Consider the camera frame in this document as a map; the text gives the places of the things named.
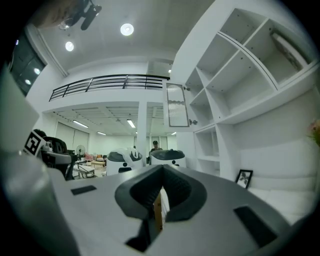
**metal railing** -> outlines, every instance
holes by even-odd
[[[163,80],[170,77],[150,74],[111,74],[82,79],[56,88],[52,91],[49,101],[63,98],[75,93],[86,93],[89,90],[101,89],[162,89]]]

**open cabinet door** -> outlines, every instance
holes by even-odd
[[[163,81],[163,118],[166,132],[192,132],[183,84]]]

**plastic bag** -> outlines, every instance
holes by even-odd
[[[138,158],[138,154],[139,152],[133,148],[133,147],[128,147],[128,148],[118,148],[115,150],[112,150],[112,152],[117,152],[118,154],[122,155],[124,161],[128,164],[129,167],[131,167],[132,169],[135,169],[135,162],[132,161],[130,155],[132,153],[134,158]]]

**drop ceiling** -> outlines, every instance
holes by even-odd
[[[138,130],[138,106],[98,106],[90,108],[55,111],[58,120],[72,122],[76,120],[89,127],[93,132],[102,132],[113,136],[136,136]],[[149,106],[146,116],[147,136],[171,135],[165,132],[162,106]],[[136,128],[132,128],[130,119]]]
[[[94,0],[102,11],[82,31],[82,20],[60,30],[41,28],[49,49],[66,70],[114,57],[148,57],[173,60],[187,35],[214,0]],[[123,36],[124,23],[134,26]],[[66,42],[74,44],[67,52]]]

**black picture frame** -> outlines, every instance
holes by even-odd
[[[238,173],[238,176],[236,177],[235,183],[237,183],[239,186],[245,189],[248,189],[253,173],[254,173],[253,170],[241,169]]]

